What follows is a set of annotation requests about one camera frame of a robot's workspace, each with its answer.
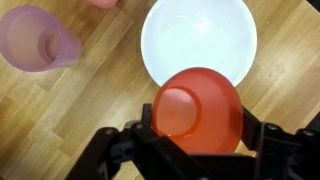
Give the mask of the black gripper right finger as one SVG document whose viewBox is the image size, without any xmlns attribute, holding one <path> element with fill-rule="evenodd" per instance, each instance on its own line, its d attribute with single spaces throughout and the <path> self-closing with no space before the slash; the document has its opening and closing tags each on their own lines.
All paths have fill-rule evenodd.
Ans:
<svg viewBox="0 0 320 180">
<path fill-rule="evenodd" d="M 320 180 L 318 130 L 301 128 L 290 134 L 243 108 L 241 140 L 256 156 L 241 157 L 233 180 Z"/>
</svg>

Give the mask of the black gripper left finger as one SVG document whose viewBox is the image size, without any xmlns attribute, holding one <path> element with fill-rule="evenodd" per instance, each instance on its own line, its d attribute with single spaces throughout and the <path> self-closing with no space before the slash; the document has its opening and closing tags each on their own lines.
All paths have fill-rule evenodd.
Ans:
<svg viewBox="0 0 320 180">
<path fill-rule="evenodd" d="M 113 180 L 124 162 L 132 162 L 146 180 L 197 180 L 200 166 L 151 129 L 151 112 L 144 104 L 141 119 L 127 122 L 122 131 L 99 129 L 66 180 Z"/>
</svg>

